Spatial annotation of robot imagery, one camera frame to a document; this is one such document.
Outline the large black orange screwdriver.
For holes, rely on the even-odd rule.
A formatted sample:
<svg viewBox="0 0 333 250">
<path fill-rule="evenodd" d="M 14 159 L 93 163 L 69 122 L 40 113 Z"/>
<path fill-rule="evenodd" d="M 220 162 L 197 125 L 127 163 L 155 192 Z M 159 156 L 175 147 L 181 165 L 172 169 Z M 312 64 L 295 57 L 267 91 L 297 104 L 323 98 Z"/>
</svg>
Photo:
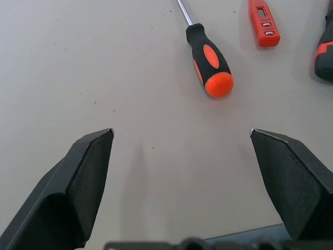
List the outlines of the large black orange screwdriver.
<svg viewBox="0 0 333 250">
<path fill-rule="evenodd" d="M 191 47 L 194 68 L 205 91 L 213 98 L 231 93 L 234 79 L 218 47 L 206 36 L 200 23 L 193 23 L 182 0 L 176 0 L 187 23 L 186 39 Z"/>
</svg>

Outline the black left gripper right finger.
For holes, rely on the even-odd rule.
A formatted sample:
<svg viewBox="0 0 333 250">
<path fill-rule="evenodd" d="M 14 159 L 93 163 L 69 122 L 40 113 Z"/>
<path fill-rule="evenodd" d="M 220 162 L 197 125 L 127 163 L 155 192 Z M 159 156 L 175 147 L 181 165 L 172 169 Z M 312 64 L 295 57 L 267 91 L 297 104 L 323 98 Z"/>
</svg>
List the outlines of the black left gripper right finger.
<svg viewBox="0 0 333 250">
<path fill-rule="evenodd" d="M 302 142 L 252 129 L 266 191 L 294 240 L 333 240 L 333 172 Z"/>
</svg>

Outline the black orange claw hammer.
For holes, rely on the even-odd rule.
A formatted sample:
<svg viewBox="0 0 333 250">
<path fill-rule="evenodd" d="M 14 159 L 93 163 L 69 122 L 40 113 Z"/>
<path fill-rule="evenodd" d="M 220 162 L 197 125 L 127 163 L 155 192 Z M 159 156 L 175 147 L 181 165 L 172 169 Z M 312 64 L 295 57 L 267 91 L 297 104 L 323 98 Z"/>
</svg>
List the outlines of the black orange claw hammer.
<svg viewBox="0 0 333 250">
<path fill-rule="evenodd" d="M 325 30 L 314 58 L 314 72 L 319 78 L 333 83 L 333 0 L 328 4 Z"/>
</svg>

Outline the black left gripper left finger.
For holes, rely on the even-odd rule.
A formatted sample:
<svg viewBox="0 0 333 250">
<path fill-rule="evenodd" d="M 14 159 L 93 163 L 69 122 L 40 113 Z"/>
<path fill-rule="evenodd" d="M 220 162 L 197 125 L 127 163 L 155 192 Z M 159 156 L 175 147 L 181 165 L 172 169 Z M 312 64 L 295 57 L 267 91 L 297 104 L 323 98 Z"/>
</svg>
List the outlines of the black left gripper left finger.
<svg viewBox="0 0 333 250">
<path fill-rule="evenodd" d="M 38 182 L 0 236 L 0 250 L 75 250 L 90 239 L 114 131 L 83 136 Z"/>
</svg>

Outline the orange voltage tester pen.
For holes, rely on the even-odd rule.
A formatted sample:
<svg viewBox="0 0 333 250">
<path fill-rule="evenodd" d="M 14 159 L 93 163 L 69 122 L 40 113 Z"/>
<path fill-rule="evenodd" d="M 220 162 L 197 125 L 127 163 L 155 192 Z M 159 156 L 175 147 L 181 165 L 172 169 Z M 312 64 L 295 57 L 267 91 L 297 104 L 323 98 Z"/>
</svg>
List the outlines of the orange voltage tester pen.
<svg viewBox="0 0 333 250">
<path fill-rule="evenodd" d="M 280 34 L 265 0 L 248 0 L 250 20 L 260 47 L 275 47 Z"/>
</svg>

